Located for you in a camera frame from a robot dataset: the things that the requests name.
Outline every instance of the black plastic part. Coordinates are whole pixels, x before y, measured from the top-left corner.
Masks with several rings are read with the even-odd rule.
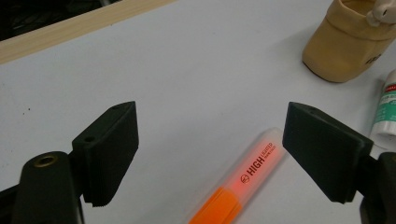
[[[134,102],[114,105],[73,141],[70,159],[86,203],[105,206],[114,197],[137,151]]]
[[[11,223],[12,209],[17,198],[18,186],[0,192],[0,223]]]
[[[396,153],[385,152],[379,156],[377,184],[387,223],[396,223]]]
[[[23,166],[11,223],[83,223],[75,195],[67,154],[39,155]]]
[[[322,111],[289,103],[283,146],[332,202],[351,202],[373,141]]]
[[[383,207],[378,207],[366,198],[361,202],[361,224],[385,224],[387,216]]]

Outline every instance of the highlighter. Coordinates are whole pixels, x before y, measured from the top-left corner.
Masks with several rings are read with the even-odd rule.
[[[264,132],[189,224],[231,223],[285,155],[282,136],[278,128]]]

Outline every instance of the screw hole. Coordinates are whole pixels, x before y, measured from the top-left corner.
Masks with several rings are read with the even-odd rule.
[[[89,136],[84,139],[85,142],[93,142],[93,140],[95,140],[95,137],[93,136]]]
[[[56,156],[48,155],[35,161],[35,167],[46,167],[52,165],[58,160]]]

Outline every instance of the highlighter barrel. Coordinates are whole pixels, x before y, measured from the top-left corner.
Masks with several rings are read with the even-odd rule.
[[[231,223],[285,155],[282,136],[278,128],[263,133],[189,223]]]

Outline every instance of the beige fabric object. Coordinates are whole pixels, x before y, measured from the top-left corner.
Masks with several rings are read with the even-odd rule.
[[[396,25],[370,26],[375,0],[334,0],[303,52],[303,62],[331,82],[346,82],[368,69],[396,37]]]

